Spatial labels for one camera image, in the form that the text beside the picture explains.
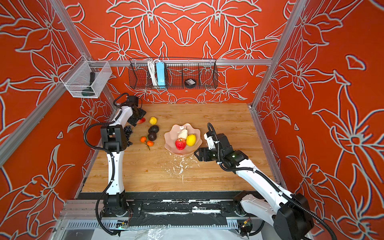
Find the red apple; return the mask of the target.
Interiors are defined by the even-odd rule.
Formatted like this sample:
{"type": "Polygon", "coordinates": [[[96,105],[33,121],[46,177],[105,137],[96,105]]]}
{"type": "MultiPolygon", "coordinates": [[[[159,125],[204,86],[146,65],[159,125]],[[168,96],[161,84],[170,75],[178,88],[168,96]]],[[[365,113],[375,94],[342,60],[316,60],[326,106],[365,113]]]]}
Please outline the red apple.
{"type": "Polygon", "coordinates": [[[140,120],[137,121],[137,124],[142,124],[142,123],[144,123],[145,121],[146,121],[145,118],[141,118],[140,120]]]}

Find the large yellow lemon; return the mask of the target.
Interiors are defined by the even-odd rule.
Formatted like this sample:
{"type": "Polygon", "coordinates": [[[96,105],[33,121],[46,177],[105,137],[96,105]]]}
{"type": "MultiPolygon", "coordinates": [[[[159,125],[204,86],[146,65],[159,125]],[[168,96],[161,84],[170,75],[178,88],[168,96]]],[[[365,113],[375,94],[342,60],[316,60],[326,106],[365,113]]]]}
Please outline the large yellow lemon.
{"type": "Polygon", "coordinates": [[[187,136],[186,144],[189,147],[193,147],[196,144],[196,141],[197,141],[196,135],[195,134],[191,134],[191,135],[187,136]]]}

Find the pink scalloped fruit bowl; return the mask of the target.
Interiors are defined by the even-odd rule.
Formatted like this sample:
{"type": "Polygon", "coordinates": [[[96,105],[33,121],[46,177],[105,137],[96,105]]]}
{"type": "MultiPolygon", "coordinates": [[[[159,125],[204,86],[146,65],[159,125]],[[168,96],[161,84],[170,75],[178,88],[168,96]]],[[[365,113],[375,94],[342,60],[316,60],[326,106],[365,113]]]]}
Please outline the pink scalloped fruit bowl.
{"type": "Polygon", "coordinates": [[[173,125],[164,137],[165,148],[178,156],[193,154],[203,143],[201,131],[190,124],[173,125]]]}

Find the red wrinkled strawberry fruit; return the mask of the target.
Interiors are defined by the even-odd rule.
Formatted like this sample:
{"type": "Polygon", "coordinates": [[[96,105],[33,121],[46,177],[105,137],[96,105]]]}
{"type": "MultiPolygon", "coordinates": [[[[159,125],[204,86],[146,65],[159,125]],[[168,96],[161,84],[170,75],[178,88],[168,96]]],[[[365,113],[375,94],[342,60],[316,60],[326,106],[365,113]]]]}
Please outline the red wrinkled strawberry fruit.
{"type": "Polygon", "coordinates": [[[186,148],[186,146],[187,146],[187,144],[186,144],[186,140],[183,140],[183,139],[177,139],[176,141],[175,141],[175,146],[176,146],[176,148],[177,148],[177,150],[184,150],[185,148],[186,148]]]}

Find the beige garlic-like fruit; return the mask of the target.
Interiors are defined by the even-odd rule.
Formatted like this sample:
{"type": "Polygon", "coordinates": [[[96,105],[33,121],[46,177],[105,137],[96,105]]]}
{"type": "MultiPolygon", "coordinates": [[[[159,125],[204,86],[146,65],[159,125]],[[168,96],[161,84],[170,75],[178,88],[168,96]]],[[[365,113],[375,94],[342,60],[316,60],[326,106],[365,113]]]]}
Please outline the beige garlic-like fruit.
{"type": "Polygon", "coordinates": [[[183,139],[183,140],[186,140],[188,138],[188,129],[187,128],[184,128],[182,129],[179,134],[178,134],[178,139],[183,139]]]}

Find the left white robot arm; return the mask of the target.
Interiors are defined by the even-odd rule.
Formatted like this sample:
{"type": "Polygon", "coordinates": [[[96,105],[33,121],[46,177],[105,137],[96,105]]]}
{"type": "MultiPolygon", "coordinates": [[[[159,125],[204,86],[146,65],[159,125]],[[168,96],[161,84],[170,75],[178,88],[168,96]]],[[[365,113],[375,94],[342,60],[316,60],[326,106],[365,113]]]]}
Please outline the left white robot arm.
{"type": "Polygon", "coordinates": [[[136,126],[146,111],[140,108],[137,96],[123,93],[118,99],[113,102],[114,106],[118,108],[118,112],[112,121],[101,127],[103,150],[107,153],[108,158],[109,178],[108,186],[103,191],[103,204],[108,214],[122,217],[129,212],[123,183],[123,158],[129,145],[125,126],[126,124],[136,126]],[[118,104],[118,99],[122,97],[126,97],[126,100],[118,104]]]}

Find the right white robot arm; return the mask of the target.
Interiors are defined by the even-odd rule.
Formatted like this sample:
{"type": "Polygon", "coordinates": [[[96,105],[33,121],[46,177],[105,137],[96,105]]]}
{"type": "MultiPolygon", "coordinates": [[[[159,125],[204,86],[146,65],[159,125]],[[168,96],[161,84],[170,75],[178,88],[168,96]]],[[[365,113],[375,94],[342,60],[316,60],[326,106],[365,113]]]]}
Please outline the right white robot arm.
{"type": "Polygon", "coordinates": [[[271,225],[282,240],[305,240],[314,227],[308,200],[293,194],[261,172],[242,151],[233,150],[224,134],[204,135],[206,148],[194,154],[200,162],[215,161],[226,172],[233,172],[248,182],[261,199],[242,192],[236,202],[246,214],[252,214],[271,225]]]}

